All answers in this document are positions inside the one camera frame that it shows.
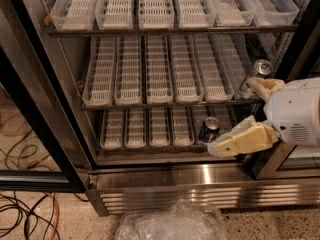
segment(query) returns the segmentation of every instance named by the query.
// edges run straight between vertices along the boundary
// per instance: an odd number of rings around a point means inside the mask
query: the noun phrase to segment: floor
[[[13,192],[0,194],[12,196]],[[18,192],[17,198],[33,206],[43,193]],[[98,217],[90,203],[80,201],[73,194],[56,194],[59,203],[60,219],[58,232],[60,239],[111,240],[120,225],[121,216]],[[0,199],[0,205],[6,201]],[[35,213],[50,219],[52,199],[45,199]],[[320,239],[320,206],[278,207],[250,210],[222,210],[229,240],[316,240]],[[10,227],[17,218],[16,211],[0,209],[0,228]],[[23,225],[20,225],[2,239],[24,239]],[[39,222],[30,239],[43,239],[47,224]],[[51,229],[45,239],[49,239]]]

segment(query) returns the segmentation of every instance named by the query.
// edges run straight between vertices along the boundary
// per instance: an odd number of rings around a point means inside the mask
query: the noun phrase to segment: plastic bag
[[[170,210],[125,214],[116,240],[226,240],[222,215],[215,206],[179,201]]]

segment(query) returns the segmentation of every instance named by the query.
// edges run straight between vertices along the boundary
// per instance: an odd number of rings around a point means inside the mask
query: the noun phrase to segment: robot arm
[[[293,81],[250,78],[250,87],[266,102],[267,121],[252,116],[208,145],[219,157],[269,149],[279,139],[289,144],[320,146],[320,78]]]

